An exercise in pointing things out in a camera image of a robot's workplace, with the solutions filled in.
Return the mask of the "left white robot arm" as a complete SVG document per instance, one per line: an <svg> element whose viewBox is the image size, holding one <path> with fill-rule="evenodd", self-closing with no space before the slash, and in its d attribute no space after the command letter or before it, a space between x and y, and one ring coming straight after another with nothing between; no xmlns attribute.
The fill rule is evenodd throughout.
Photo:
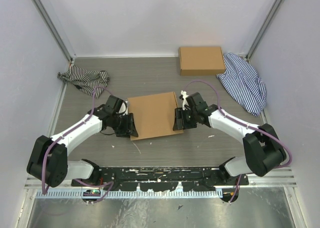
<svg viewBox="0 0 320 228"><path fill-rule="evenodd" d="M113 95L106 103L89 110L70 128L51 137L38 137L26 167L27 173L40 180L43 189L57 187L64 180L100 187L103 178L97 164L87 159L70 161L68 157L81 143L106 128L111 128L117 137L138 137L128 103Z"/></svg>

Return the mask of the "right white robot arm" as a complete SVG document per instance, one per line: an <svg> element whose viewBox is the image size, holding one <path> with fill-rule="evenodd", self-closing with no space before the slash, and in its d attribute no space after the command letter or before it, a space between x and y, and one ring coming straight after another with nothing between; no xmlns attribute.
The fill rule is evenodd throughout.
<svg viewBox="0 0 320 228"><path fill-rule="evenodd" d="M217 105L208 105L200 93L188 95L181 91L179 99L182 107L174 111L174 131L201 124L222 131L243 145L244 156L232 157L219 166L223 184L233 184L242 174L263 177L286 161L287 153L272 126L246 123Z"/></svg>

